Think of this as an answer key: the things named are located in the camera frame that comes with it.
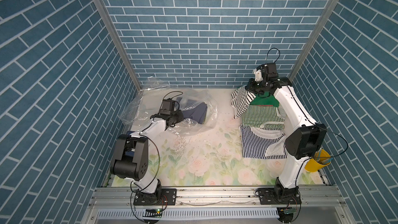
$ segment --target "striped shirt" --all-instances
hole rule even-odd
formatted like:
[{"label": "striped shirt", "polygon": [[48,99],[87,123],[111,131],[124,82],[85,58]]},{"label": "striped shirt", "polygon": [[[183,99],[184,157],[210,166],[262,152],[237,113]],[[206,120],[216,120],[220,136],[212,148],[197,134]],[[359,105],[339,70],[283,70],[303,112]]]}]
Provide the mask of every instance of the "striped shirt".
[{"label": "striped shirt", "polygon": [[234,118],[239,118],[249,107],[250,102],[256,97],[255,94],[247,92],[245,86],[242,86],[232,92],[232,108],[234,109]]},{"label": "striped shirt", "polygon": [[243,157],[260,159],[284,159],[285,134],[279,130],[264,130],[256,127],[240,127]]},{"label": "striped shirt", "polygon": [[242,126],[258,127],[265,130],[283,130],[284,119],[274,106],[249,105],[242,114]]}]

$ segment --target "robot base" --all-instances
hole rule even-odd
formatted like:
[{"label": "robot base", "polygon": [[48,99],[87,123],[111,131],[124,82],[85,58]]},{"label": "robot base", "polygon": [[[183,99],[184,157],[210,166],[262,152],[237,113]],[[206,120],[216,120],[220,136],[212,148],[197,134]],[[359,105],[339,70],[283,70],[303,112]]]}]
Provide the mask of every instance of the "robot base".
[{"label": "robot base", "polygon": [[160,205],[162,201],[162,197],[164,200],[167,199],[167,206],[174,206],[176,205],[176,194],[177,189],[162,189],[162,185],[160,184],[160,180],[158,180],[158,185],[156,190],[152,194],[138,192],[136,197],[134,198],[134,205],[135,206],[153,206],[153,205]]},{"label": "robot base", "polygon": [[286,189],[276,178],[275,186],[273,188],[258,188],[258,195],[260,197],[261,205],[277,205],[277,204],[300,204],[299,187]]}]

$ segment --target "vent grille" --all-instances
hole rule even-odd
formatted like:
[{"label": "vent grille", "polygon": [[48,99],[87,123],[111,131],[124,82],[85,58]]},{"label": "vent grille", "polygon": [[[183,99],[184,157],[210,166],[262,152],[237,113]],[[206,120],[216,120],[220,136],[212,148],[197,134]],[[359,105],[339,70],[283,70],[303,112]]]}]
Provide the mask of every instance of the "vent grille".
[{"label": "vent grille", "polygon": [[[135,211],[138,218],[145,217],[147,220],[158,220],[159,217],[151,217],[154,214],[140,208]],[[134,219],[130,209],[101,209],[97,219]],[[166,209],[162,220],[208,220],[227,218],[279,218],[276,208],[271,207],[245,207],[245,208],[175,208]]]}]

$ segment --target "navy blue cloth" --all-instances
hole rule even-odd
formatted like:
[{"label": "navy blue cloth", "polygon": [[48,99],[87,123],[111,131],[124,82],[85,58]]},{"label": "navy blue cloth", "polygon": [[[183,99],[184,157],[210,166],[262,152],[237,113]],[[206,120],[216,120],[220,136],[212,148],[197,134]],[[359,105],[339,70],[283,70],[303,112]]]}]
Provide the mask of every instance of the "navy blue cloth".
[{"label": "navy blue cloth", "polygon": [[[177,97],[178,102],[180,102],[181,99],[182,97]],[[187,103],[188,105],[193,105],[195,101],[188,100]],[[206,113],[207,113],[207,104],[204,102],[201,102],[197,107],[182,111],[184,118],[190,118],[198,122],[199,124],[203,124],[203,122],[205,121]]]}]

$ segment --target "clothing pile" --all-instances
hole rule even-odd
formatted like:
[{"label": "clothing pile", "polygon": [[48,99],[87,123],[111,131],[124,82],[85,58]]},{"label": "clothing pile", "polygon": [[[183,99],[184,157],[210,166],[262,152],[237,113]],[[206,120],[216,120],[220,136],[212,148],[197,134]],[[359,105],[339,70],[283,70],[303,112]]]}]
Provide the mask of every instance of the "clothing pile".
[{"label": "clothing pile", "polygon": [[243,157],[286,158],[284,119],[274,96],[255,95],[240,87],[232,93],[234,117],[241,117]]}]

